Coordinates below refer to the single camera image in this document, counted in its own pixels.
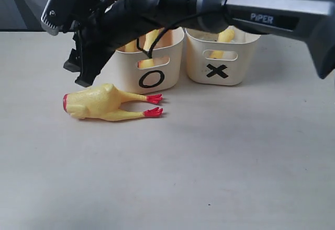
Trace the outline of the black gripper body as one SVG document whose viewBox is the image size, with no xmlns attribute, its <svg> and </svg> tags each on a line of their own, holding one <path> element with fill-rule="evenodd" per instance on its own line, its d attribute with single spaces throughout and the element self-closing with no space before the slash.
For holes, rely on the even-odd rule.
<svg viewBox="0 0 335 230">
<path fill-rule="evenodd" d="M 100 5 L 80 31 L 82 65 L 105 65 L 114 52 L 146 33 L 199 28 L 197 0 L 117 0 Z"/>
</svg>

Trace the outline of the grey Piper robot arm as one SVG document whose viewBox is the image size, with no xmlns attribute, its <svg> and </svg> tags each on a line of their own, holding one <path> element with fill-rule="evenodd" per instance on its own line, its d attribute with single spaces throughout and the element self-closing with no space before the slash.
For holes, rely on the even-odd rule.
<svg viewBox="0 0 335 230">
<path fill-rule="evenodd" d="M 219 33 L 229 26 L 306 43 L 319 78 L 334 70 L 334 0 L 48 0 L 40 18 L 52 36 L 74 32 L 64 68 L 91 86 L 115 51 L 150 31 Z"/>
</svg>

